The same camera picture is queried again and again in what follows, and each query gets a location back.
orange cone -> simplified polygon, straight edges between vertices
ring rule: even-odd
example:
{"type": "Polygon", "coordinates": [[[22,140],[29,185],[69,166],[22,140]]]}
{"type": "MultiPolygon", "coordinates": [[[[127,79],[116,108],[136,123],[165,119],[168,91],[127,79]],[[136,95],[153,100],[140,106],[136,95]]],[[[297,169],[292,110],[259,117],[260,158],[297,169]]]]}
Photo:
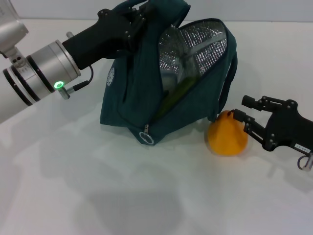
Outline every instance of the orange cone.
{"type": "Polygon", "coordinates": [[[220,155],[237,155],[247,146],[248,134],[244,125],[233,119],[233,113],[223,111],[212,123],[208,131],[208,140],[214,152],[220,155]]]}

teal bag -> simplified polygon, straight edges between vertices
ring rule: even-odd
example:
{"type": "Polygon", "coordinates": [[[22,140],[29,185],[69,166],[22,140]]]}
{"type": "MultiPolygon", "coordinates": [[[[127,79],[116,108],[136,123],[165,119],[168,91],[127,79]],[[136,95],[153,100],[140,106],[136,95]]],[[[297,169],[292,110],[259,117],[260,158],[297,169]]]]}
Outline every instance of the teal bag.
{"type": "MultiPolygon", "coordinates": [[[[144,0],[128,0],[115,9],[144,0]]],[[[237,70],[236,40],[224,23],[205,19],[179,25],[190,6],[150,0],[157,13],[138,51],[114,61],[100,123],[127,127],[142,144],[204,117],[214,122],[237,70]]]]}

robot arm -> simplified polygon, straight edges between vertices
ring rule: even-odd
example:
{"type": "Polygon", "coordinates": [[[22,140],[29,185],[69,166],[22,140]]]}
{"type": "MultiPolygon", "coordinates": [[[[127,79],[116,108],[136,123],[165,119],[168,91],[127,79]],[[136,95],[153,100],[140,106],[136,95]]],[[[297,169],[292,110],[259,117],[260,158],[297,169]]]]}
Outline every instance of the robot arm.
{"type": "Polygon", "coordinates": [[[256,110],[265,110],[272,115],[266,127],[255,122],[254,118],[244,112],[234,110],[233,118],[245,122],[244,131],[256,139],[266,151],[273,151],[279,146],[288,146],[308,157],[307,164],[301,170],[310,171],[313,167],[313,122],[302,117],[298,112],[298,104],[294,100],[279,100],[262,97],[255,101],[252,97],[244,96],[242,105],[256,110]]]}
{"type": "Polygon", "coordinates": [[[67,41],[57,40],[24,57],[16,44],[28,33],[27,28],[10,0],[0,0],[0,53],[12,63],[0,73],[0,123],[55,91],[68,99],[92,78],[68,90],[64,85],[101,58],[135,52],[153,13],[149,2],[139,10],[103,9],[95,25],[75,36],[69,32],[67,41]]]}

silver insulated lining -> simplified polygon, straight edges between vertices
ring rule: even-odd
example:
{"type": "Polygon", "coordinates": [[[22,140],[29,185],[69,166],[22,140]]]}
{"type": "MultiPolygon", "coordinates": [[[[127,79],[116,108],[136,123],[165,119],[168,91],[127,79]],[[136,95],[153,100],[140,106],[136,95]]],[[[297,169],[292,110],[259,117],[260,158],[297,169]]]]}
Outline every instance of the silver insulated lining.
{"type": "Polygon", "coordinates": [[[227,47],[220,22],[194,23],[184,29],[168,28],[159,41],[160,70],[187,77],[201,77],[223,55],[227,47]]]}

white table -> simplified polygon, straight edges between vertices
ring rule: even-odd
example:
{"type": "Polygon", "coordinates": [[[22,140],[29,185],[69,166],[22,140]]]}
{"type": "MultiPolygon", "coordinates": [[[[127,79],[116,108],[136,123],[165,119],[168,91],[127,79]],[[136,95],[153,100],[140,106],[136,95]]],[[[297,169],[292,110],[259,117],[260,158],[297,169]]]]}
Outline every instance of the white table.
{"type": "MultiPolygon", "coordinates": [[[[25,20],[19,48],[31,54],[93,23],[25,20]]],[[[313,119],[313,24],[226,25],[239,57],[226,108],[264,125],[269,114],[241,106],[242,97],[291,98],[313,119]]],[[[94,81],[70,100],[51,94],[0,125],[1,235],[312,234],[313,173],[297,168],[300,153],[269,153],[250,139],[240,156],[215,156],[207,120],[142,146],[99,123],[111,64],[96,63],[94,81]]]]}

